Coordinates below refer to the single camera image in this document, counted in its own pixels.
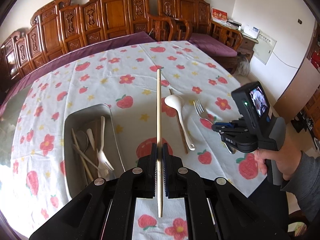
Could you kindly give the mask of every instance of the silver fork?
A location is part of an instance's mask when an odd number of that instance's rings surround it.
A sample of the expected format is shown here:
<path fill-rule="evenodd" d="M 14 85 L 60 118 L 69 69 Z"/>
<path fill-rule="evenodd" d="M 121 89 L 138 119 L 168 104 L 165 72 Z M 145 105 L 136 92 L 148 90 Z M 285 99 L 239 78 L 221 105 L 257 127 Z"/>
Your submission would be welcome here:
<path fill-rule="evenodd" d="M 195 109 L 196 109 L 196 112 L 197 114 L 200 116 L 201 119 L 205 119 L 207 121 L 209 121 L 211 124 L 213 124 L 211 122 L 211 120 L 209 119 L 209 115 L 208 115 L 208 112 L 207 110 L 202 106 L 200 100 L 194 100 L 193 101 L 193 105 L 195 106 Z M 227 147 L 228 151 L 231 153 L 231 154 L 234 154 L 236 153 L 236 151 L 234 150 L 233 147 L 227 145 L 225 142 L 224 142 L 225 146 Z"/>

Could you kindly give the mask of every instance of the light wooden chopstick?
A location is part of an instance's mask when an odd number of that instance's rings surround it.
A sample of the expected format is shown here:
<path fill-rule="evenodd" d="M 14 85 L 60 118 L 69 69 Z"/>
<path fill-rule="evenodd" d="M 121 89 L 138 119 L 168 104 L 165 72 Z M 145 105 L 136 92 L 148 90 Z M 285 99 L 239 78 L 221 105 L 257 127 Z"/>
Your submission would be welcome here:
<path fill-rule="evenodd" d="M 179 126 L 179 130 L 180 130 L 181 138 L 182 138 L 182 143 L 183 143 L 183 147 L 184 147 L 184 152 L 185 152 L 185 154 L 188 154 L 188 147 L 187 147 L 187 143 L 186 143 L 186 138 L 185 138 L 184 133 L 183 133 L 183 130 L 182 130 L 182 126 L 181 126 L 181 123 L 180 123 L 180 120 L 179 120 L 178 112 L 177 112 L 177 114 L 176 114 L 176 117 L 177 117 L 178 126 Z"/>
<path fill-rule="evenodd" d="M 157 70 L 157 203 L 158 217 L 163 212 L 163 161 L 161 136 L 161 70 Z"/>
<path fill-rule="evenodd" d="M 80 149 L 79 144 L 78 144 L 78 141 L 77 141 L 77 138 L 76 138 L 76 134 L 75 134 L 75 131 L 73 130 L 73 128 L 71 128 L 71 134 L 72 134 L 72 137 L 73 137 L 73 140 L 74 140 L 74 143 L 75 143 L 76 147 L 77 147 L 78 149 Z M 92 177 L 92 175 L 91 175 L 91 172 L 90 172 L 90 170 L 89 170 L 89 168 L 88 168 L 87 163 L 85 162 L 84 158 L 83 158 L 81 155 L 80 155 L 80 159 L 81 159 L 81 161 L 82 161 L 82 164 L 83 164 L 83 166 L 84 166 L 85 171 L 87 172 L 87 174 L 88 174 L 88 176 L 89 176 L 90 182 L 92 182 L 92 181 L 93 181 L 93 177 Z"/>

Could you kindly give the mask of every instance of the tablecloth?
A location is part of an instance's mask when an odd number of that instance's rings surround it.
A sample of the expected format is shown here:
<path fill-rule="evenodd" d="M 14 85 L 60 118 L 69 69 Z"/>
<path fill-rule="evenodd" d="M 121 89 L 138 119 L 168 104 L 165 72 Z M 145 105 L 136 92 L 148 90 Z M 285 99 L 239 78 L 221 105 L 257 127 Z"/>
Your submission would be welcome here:
<path fill-rule="evenodd" d="M 156 137 L 156 70 L 162 70 L 162 132 L 173 154 L 201 177 L 225 177 L 249 196 L 265 176 L 253 154 L 231 155 L 200 120 L 192 101 L 199 99 L 212 121 L 231 121 L 239 112 L 231 91 L 240 86 L 223 67 L 186 41 L 146 43 L 103 51 L 36 80 L 18 119 L 12 146 L 12 191 L 0 209 L 9 224 L 30 236 L 68 201 L 63 129 L 67 116 L 82 108 L 105 103 L 114 116 L 126 169 L 150 153 Z M 176 112 L 164 103 L 169 95 L 183 97 L 184 121 L 196 145 L 184 153 Z M 187 238 L 183 199 L 164 199 L 164 216 L 157 217 L 156 198 L 138 199 L 133 239 Z"/>

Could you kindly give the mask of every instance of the cable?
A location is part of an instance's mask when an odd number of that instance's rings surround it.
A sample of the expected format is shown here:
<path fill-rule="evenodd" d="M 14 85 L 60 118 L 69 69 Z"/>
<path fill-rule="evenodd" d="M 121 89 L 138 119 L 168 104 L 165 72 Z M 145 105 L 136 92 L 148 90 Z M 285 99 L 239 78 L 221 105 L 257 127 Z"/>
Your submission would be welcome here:
<path fill-rule="evenodd" d="M 298 67 L 293 67 L 293 66 L 290 66 L 290 65 L 288 65 L 287 63 L 283 62 L 276 54 L 275 54 L 275 56 L 276 56 L 283 64 L 287 65 L 288 67 L 292 67 L 292 68 L 299 69 Z"/>

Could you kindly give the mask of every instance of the person's arm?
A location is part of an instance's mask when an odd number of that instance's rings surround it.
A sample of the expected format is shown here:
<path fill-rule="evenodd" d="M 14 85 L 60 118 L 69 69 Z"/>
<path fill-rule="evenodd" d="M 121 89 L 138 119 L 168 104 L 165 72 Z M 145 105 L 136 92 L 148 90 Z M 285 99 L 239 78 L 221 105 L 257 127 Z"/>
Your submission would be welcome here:
<path fill-rule="evenodd" d="M 265 159 L 276 161 L 285 180 L 281 190 L 297 197 L 301 210 L 311 222 L 320 208 L 320 157 L 314 159 L 301 153 L 289 136 L 280 151 L 258 149 L 254 155 L 263 174 L 267 173 Z"/>

